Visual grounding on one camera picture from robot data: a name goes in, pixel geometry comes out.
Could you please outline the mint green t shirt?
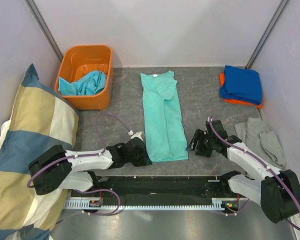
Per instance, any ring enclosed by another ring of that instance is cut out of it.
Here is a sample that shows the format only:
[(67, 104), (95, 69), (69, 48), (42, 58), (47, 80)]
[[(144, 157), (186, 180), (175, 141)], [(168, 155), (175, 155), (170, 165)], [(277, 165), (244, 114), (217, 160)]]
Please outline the mint green t shirt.
[(140, 74), (145, 144), (153, 163), (189, 158), (175, 73)]

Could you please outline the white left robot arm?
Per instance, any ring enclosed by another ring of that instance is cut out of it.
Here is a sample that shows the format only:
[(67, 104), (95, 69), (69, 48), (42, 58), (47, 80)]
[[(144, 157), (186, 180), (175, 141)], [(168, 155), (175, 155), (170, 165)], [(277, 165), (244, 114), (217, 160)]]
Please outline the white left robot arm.
[(62, 145), (55, 145), (28, 165), (31, 178), (27, 187), (34, 188), (39, 196), (69, 189), (94, 197), (100, 185), (90, 171), (118, 169), (126, 164), (134, 167), (152, 164), (140, 137), (95, 151), (65, 150)]

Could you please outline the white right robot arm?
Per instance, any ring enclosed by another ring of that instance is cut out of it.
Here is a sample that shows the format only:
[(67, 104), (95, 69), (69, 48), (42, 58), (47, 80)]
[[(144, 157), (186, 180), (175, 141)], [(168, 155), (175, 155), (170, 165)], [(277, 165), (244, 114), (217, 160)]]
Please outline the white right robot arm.
[(267, 163), (253, 153), (235, 135), (228, 135), (220, 120), (208, 119), (206, 129), (197, 129), (187, 146), (197, 156), (211, 157), (213, 152), (243, 168), (249, 176), (231, 171), (221, 176), (219, 191), (225, 197), (240, 194), (258, 204), (273, 223), (300, 214), (300, 183), (290, 169)]

